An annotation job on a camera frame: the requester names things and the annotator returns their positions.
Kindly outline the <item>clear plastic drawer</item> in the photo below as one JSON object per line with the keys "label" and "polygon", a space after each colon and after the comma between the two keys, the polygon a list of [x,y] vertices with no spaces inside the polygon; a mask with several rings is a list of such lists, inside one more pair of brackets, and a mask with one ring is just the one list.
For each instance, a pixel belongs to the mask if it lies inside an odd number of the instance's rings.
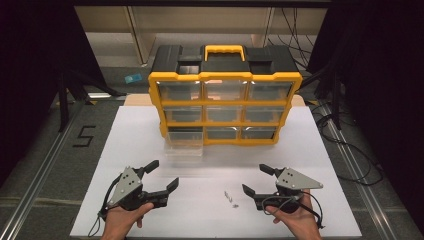
{"label": "clear plastic drawer", "polygon": [[203,133],[169,132],[165,138],[164,152],[171,161],[201,161],[203,158]]}

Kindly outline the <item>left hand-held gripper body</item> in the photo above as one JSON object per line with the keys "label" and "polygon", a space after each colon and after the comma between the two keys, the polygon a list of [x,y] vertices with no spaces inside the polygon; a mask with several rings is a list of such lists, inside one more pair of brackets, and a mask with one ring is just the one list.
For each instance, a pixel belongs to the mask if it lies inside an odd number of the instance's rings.
{"label": "left hand-held gripper body", "polygon": [[146,203],[152,203],[155,208],[166,207],[169,194],[166,190],[149,193],[143,190],[144,167],[134,169],[126,167],[114,184],[111,198],[106,198],[105,209],[122,207],[133,211]]}

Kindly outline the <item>yellow black organizer box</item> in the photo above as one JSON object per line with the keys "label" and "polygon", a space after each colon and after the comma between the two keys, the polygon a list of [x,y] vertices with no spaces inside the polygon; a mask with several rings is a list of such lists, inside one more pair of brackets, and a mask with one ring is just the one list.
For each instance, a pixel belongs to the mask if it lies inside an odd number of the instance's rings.
{"label": "yellow black organizer box", "polygon": [[156,107],[157,82],[207,80],[291,82],[292,101],[302,83],[302,75],[285,46],[250,48],[243,45],[205,45],[184,48],[163,45],[157,49],[148,76],[151,101]]}

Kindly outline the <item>black curtain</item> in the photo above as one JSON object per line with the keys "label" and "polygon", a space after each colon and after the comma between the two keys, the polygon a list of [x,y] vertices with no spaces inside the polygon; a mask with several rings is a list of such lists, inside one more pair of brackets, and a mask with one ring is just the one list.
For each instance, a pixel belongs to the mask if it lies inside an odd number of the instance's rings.
{"label": "black curtain", "polygon": [[424,235],[424,0],[330,0],[308,70],[337,63],[346,100]]}
{"label": "black curtain", "polygon": [[62,77],[103,84],[70,0],[0,0],[0,186],[23,158]]}

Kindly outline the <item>beige cabinet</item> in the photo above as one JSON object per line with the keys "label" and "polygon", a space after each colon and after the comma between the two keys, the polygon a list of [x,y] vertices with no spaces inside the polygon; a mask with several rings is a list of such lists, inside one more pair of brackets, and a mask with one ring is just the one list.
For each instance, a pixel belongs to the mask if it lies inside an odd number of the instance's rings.
{"label": "beige cabinet", "polygon": [[76,8],[102,66],[146,66],[160,45],[292,47],[312,51],[326,11],[308,8],[135,7]]}

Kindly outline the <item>person's left hand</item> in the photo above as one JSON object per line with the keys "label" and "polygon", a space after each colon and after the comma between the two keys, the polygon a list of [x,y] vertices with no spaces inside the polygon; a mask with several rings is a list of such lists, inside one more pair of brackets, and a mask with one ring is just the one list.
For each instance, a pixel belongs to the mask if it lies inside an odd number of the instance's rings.
{"label": "person's left hand", "polygon": [[146,203],[133,211],[127,211],[122,207],[110,209],[107,212],[105,227],[100,240],[124,240],[133,227],[143,226],[144,215],[152,210],[154,205]]}

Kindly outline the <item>black metal stand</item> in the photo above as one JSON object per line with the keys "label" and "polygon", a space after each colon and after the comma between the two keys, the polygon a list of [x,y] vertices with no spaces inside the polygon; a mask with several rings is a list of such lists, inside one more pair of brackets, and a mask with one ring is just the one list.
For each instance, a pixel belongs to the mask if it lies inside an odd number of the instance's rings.
{"label": "black metal stand", "polygon": [[57,79],[60,108],[60,132],[65,129],[70,120],[67,92],[70,92],[75,100],[87,102],[89,100],[89,95],[84,88],[85,85],[94,86],[113,97],[126,96],[126,93],[114,90],[106,83],[101,83],[85,73],[76,70],[63,70]]}
{"label": "black metal stand", "polygon": [[331,119],[336,128],[340,130],[339,107],[341,82],[338,80],[336,64],[332,62],[326,64],[321,70],[305,78],[301,87],[306,87],[315,81],[318,81],[318,85],[315,89],[315,96],[318,99],[323,99],[331,95]]}

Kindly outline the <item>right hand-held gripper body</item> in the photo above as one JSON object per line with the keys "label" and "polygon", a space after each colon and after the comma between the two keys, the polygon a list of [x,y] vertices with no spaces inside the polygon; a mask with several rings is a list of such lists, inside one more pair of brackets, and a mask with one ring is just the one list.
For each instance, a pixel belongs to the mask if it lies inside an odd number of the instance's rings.
{"label": "right hand-held gripper body", "polygon": [[285,213],[293,213],[299,207],[299,201],[306,189],[322,189],[323,184],[292,169],[276,169],[276,191],[271,194],[255,194],[252,198],[258,211],[267,206],[278,207]]}

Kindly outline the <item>metal floor rail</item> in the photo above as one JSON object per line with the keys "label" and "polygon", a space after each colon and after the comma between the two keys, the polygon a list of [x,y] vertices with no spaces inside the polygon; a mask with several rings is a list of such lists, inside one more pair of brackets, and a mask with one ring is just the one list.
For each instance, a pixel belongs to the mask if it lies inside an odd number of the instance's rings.
{"label": "metal floor rail", "polygon": [[336,127],[336,124],[332,120],[328,120],[327,126],[329,128],[329,137],[327,140],[337,145],[347,165],[347,169],[351,174],[350,177],[346,177],[346,180],[356,184],[364,205],[381,239],[396,240],[396,233],[391,227],[389,219],[380,205],[379,200],[371,189],[372,184],[366,181],[367,173],[361,169],[357,158],[354,156],[355,147],[347,142],[343,133]]}
{"label": "metal floor rail", "polygon": [[73,127],[74,121],[81,112],[85,102],[76,101],[71,108],[71,115],[63,129],[56,136],[47,155],[43,159],[41,166],[38,168],[31,184],[27,188],[25,194],[20,198],[15,210],[6,222],[5,228],[2,230],[0,240],[15,240],[20,229],[22,228],[37,196],[39,195],[48,175],[50,174],[58,156],[67,140],[69,133]]}

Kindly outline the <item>wooden board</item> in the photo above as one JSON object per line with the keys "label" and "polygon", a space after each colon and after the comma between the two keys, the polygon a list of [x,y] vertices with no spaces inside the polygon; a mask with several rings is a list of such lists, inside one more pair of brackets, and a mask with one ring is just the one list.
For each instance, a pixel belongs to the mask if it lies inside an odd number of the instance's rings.
{"label": "wooden board", "polygon": [[[294,107],[305,106],[304,100],[299,95],[294,95],[291,101]],[[148,94],[129,94],[124,101],[125,106],[152,106],[150,96]]]}

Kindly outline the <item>grid of clear drawers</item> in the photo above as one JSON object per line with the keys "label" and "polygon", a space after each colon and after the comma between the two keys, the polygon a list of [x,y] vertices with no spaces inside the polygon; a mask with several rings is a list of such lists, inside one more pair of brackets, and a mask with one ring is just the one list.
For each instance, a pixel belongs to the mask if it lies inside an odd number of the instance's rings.
{"label": "grid of clear drawers", "polygon": [[161,134],[181,133],[205,145],[274,144],[291,108],[292,88],[285,81],[157,82]]}

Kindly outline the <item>person's right hand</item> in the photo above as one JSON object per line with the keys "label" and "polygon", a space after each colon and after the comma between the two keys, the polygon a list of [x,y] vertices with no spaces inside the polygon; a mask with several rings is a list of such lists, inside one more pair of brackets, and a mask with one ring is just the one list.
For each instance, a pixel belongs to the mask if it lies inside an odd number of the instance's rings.
{"label": "person's right hand", "polygon": [[322,240],[315,216],[299,207],[293,213],[285,213],[278,207],[267,206],[265,211],[273,217],[273,223],[284,223],[297,240]]}

